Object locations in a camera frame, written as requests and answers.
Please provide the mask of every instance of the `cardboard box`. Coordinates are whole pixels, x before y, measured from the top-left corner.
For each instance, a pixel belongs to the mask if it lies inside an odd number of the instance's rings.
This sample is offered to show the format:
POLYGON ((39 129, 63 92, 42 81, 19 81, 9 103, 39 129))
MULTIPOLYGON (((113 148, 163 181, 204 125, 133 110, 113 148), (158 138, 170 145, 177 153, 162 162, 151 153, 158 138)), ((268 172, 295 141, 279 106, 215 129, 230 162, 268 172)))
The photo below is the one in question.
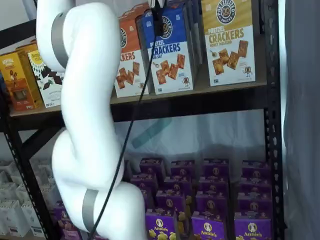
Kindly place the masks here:
MULTIPOLYGON (((156 38, 151 65, 156 94, 193 90, 195 62, 186 3, 168 3, 163 11, 164 34, 156 38)), ((149 57, 155 39, 151 11, 143 18, 143 28, 149 57)))
POLYGON ((46 108, 61 105, 64 73, 51 71, 44 63, 38 50, 28 53, 28 58, 46 108))
POLYGON ((210 85, 256 80, 251 1, 201 0, 210 85))
POLYGON ((271 219, 257 212, 236 212, 234 229, 237 240, 271 240, 271 219))
POLYGON ((148 209, 145 213, 145 224, 149 239, 180 240, 177 216, 171 209, 148 209))
POLYGON ((43 101, 23 49, 0 55, 0 71, 16 111, 36 109, 43 101))
POLYGON ((18 200, 3 201, 0 203, 0 211, 4 224, 12 236, 24 237, 30 230, 18 200))
POLYGON ((140 171, 144 174, 155 174, 158 184, 162 185, 166 177, 165 163, 162 158, 142 158, 140 171))
POLYGON ((219 215, 195 211, 192 215, 192 227, 195 240, 227 239, 226 223, 219 215))
MULTIPOLYGON (((149 57, 142 28, 142 13, 134 9, 119 18, 122 51, 114 83, 118 98, 139 96, 146 81, 149 57)), ((144 94, 148 95, 151 88, 150 75, 144 94)))
POLYGON ((42 230, 38 216, 36 214, 36 211, 31 203, 31 201, 25 202, 21 206, 21 209, 22 209, 22 212, 25 216, 25 219, 27 220, 29 226, 31 227, 33 235, 35 237, 45 238, 45 234, 42 230))

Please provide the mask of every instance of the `annie's logo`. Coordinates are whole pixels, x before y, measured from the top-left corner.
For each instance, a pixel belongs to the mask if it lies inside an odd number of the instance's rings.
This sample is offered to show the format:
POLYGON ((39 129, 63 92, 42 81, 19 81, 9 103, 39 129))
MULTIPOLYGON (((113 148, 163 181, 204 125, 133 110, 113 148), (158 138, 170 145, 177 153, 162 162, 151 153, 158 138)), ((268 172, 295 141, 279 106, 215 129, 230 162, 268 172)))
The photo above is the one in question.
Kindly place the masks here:
POLYGON ((171 36, 173 31, 172 22, 166 16, 162 16, 162 24, 163 24, 163 34, 161 37, 163 39, 167 39, 171 36))
POLYGON ((229 24, 236 16, 236 4, 233 0, 221 0, 216 6, 216 18, 222 24, 229 24))
POLYGON ((123 49, 127 45, 128 37, 126 31, 121 27, 120 28, 121 33, 121 48, 123 49))
POLYGON ((248 230, 249 230, 249 233, 245 232, 244 236, 262 238, 262 234, 260 232, 258 232, 258 226, 255 223, 253 223, 253 222, 249 223, 248 230))

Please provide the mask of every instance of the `pretzel crackers box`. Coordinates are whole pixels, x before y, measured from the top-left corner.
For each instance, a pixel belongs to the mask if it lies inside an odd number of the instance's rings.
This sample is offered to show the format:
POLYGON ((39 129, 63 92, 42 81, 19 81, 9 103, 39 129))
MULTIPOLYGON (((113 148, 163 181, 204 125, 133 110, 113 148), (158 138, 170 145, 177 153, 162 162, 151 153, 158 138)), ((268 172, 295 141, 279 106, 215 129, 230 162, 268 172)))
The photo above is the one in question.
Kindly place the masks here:
POLYGON ((24 111, 42 106, 43 101, 35 76, 23 48, 0 55, 0 71, 14 110, 24 111))
POLYGON ((250 0, 201 0, 210 85, 256 80, 250 0))
MULTIPOLYGON (((168 3, 162 22, 164 33, 156 38, 151 65, 155 93, 193 90, 195 69, 187 5, 168 3)), ((143 28, 151 56, 155 39, 151 11, 144 14, 143 28)))
MULTIPOLYGON (((140 95, 146 81, 149 57, 142 27, 143 8, 128 11, 119 18, 122 51, 114 84, 118 98, 140 95)), ((151 90, 152 76, 149 77, 144 94, 151 90)))

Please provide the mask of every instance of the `white box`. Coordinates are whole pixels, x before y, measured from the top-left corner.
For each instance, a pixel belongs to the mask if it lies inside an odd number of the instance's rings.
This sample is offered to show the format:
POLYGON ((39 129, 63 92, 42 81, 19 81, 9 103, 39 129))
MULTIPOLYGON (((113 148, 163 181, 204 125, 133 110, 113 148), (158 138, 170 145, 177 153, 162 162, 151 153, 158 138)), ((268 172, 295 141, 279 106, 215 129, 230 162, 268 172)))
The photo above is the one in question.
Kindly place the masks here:
POLYGON ((18 197, 21 204, 30 201, 29 194, 24 184, 21 184, 20 186, 17 187, 17 189, 15 190, 15 194, 18 197))
POLYGON ((64 73, 51 71, 38 50, 29 52, 28 57, 45 107, 60 106, 64 73))
POLYGON ((16 195, 17 185, 13 182, 0 184, 0 200, 19 200, 16 195))
POLYGON ((4 201, 0 203, 0 211, 4 224, 12 236, 24 237, 30 230, 24 213, 18 200, 4 201))
POLYGON ((45 234, 42 230, 42 227, 40 225, 39 219, 37 217, 36 211, 31 203, 31 201, 25 202, 22 206, 22 211, 24 213, 24 216, 29 223, 29 226, 31 227, 31 230, 33 232, 33 235, 35 237, 44 238, 45 234))

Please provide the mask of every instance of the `orange cracker box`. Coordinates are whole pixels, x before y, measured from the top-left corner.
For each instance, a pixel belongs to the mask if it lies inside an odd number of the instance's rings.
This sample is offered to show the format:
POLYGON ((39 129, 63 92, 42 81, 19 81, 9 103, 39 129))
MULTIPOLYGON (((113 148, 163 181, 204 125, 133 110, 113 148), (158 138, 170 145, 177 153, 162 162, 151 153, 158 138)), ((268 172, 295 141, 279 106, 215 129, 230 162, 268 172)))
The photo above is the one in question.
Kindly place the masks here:
MULTIPOLYGON (((138 96, 146 81, 149 63, 148 51, 144 43, 141 29, 141 10, 130 10, 119 18, 121 33, 121 58, 118 75, 115 81, 115 91, 118 98, 138 96)), ((152 76, 148 81, 144 94, 149 94, 152 76)))
POLYGON ((250 0, 201 0, 210 85, 256 80, 250 0))
POLYGON ((36 109, 43 105, 28 55, 23 48, 1 55, 0 71, 16 111, 36 109))

